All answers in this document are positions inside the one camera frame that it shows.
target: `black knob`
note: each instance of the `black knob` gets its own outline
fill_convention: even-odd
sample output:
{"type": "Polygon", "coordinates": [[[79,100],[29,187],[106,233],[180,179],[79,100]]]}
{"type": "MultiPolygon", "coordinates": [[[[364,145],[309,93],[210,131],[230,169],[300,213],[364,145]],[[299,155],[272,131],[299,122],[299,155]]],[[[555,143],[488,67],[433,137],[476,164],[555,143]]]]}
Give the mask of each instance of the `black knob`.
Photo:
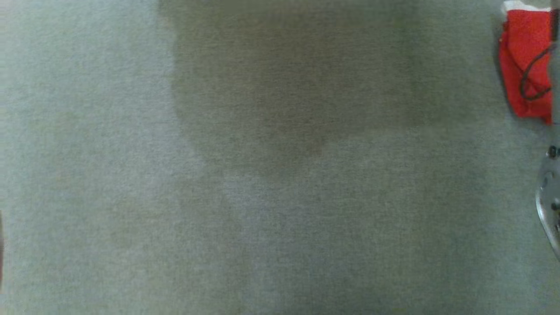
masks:
{"type": "Polygon", "coordinates": [[[547,155],[549,158],[551,159],[555,159],[557,156],[559,156],[559,149],[556,148],[555,146],[550,146],[550,148],[548,148],[548,152],[547,155]]]}

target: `gray carpet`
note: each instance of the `gray carpet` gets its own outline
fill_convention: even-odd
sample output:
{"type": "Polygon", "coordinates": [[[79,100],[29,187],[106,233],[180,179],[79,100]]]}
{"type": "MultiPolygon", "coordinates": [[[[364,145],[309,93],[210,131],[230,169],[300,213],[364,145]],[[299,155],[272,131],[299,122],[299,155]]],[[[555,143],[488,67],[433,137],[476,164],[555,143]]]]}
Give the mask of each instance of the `gray carpet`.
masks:
{"type": "Polygon", "coordinates": [[[500,3],[8,1],[5,314],[558,314],[500,3]]]}

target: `black cord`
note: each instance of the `black cord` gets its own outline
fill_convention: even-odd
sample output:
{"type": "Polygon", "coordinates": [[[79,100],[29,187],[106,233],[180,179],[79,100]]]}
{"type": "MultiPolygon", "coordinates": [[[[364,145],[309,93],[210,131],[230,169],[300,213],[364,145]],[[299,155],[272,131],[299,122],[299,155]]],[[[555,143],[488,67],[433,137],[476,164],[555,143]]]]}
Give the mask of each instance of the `black cord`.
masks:
{"type": "Polygon", "coordinates": [[[544,97],[552,89],[551,87],[548,87],[545,90],[543,90],[541,92],[538,92],[537,94],[532,95],[532,96],[527,96],[526,93],[525,93],[525,86],[527,84],[527,80],[529,79],[529,74],[531,72],[531,69],[537,63],[537,61],[541,60],[544,56],[546,56],[551,51],[552,51],[552,46],[547,47],[545,50],[543,50],[543,52],[538,54],[538,56],[536,56],[535,59],[533,59],[531,61],[531,63],[529,63],[529,65],[527,66],[527,69],[525,69],[525,71],[523,72],[523,76],[521,77],[521,84],[519,85],[519,90],[521,92],[521,97],[523,97],[523,99],[528,100],[528,101],[538,100],[538,99],[544,97]]]}

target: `red fabric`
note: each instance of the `red fabric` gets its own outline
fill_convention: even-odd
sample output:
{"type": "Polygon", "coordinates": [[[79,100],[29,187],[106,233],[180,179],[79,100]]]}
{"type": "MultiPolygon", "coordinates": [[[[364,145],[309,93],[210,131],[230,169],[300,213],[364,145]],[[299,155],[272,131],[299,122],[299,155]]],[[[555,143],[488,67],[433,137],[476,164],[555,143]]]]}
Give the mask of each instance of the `red fabric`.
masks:
{"type": "MultiPolygon", "coordinates": [[[[549,45],[549,12],[508,11],[500,38],[500,65],[507,98],[519,117],[540,117],[547,124],[552,123],[552,92],[528,101],[521,96],[520,85],[523,72],[549,45]]],[[[550,86],[549,60],[550,55],[547,54],[533,65],[526,83],[527,96],[536,95],[550,86]]]]}

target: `floor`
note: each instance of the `floor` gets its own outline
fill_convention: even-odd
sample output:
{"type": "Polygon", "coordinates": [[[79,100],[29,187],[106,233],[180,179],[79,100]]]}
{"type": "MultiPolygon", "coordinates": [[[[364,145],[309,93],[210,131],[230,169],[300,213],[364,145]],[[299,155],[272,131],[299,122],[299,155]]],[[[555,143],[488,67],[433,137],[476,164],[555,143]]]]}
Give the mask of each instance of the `floor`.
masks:
{"type": "Polygon", "coordinates": [[[500,4],[7,2],[6,314],[557,314],[500,4]]]}

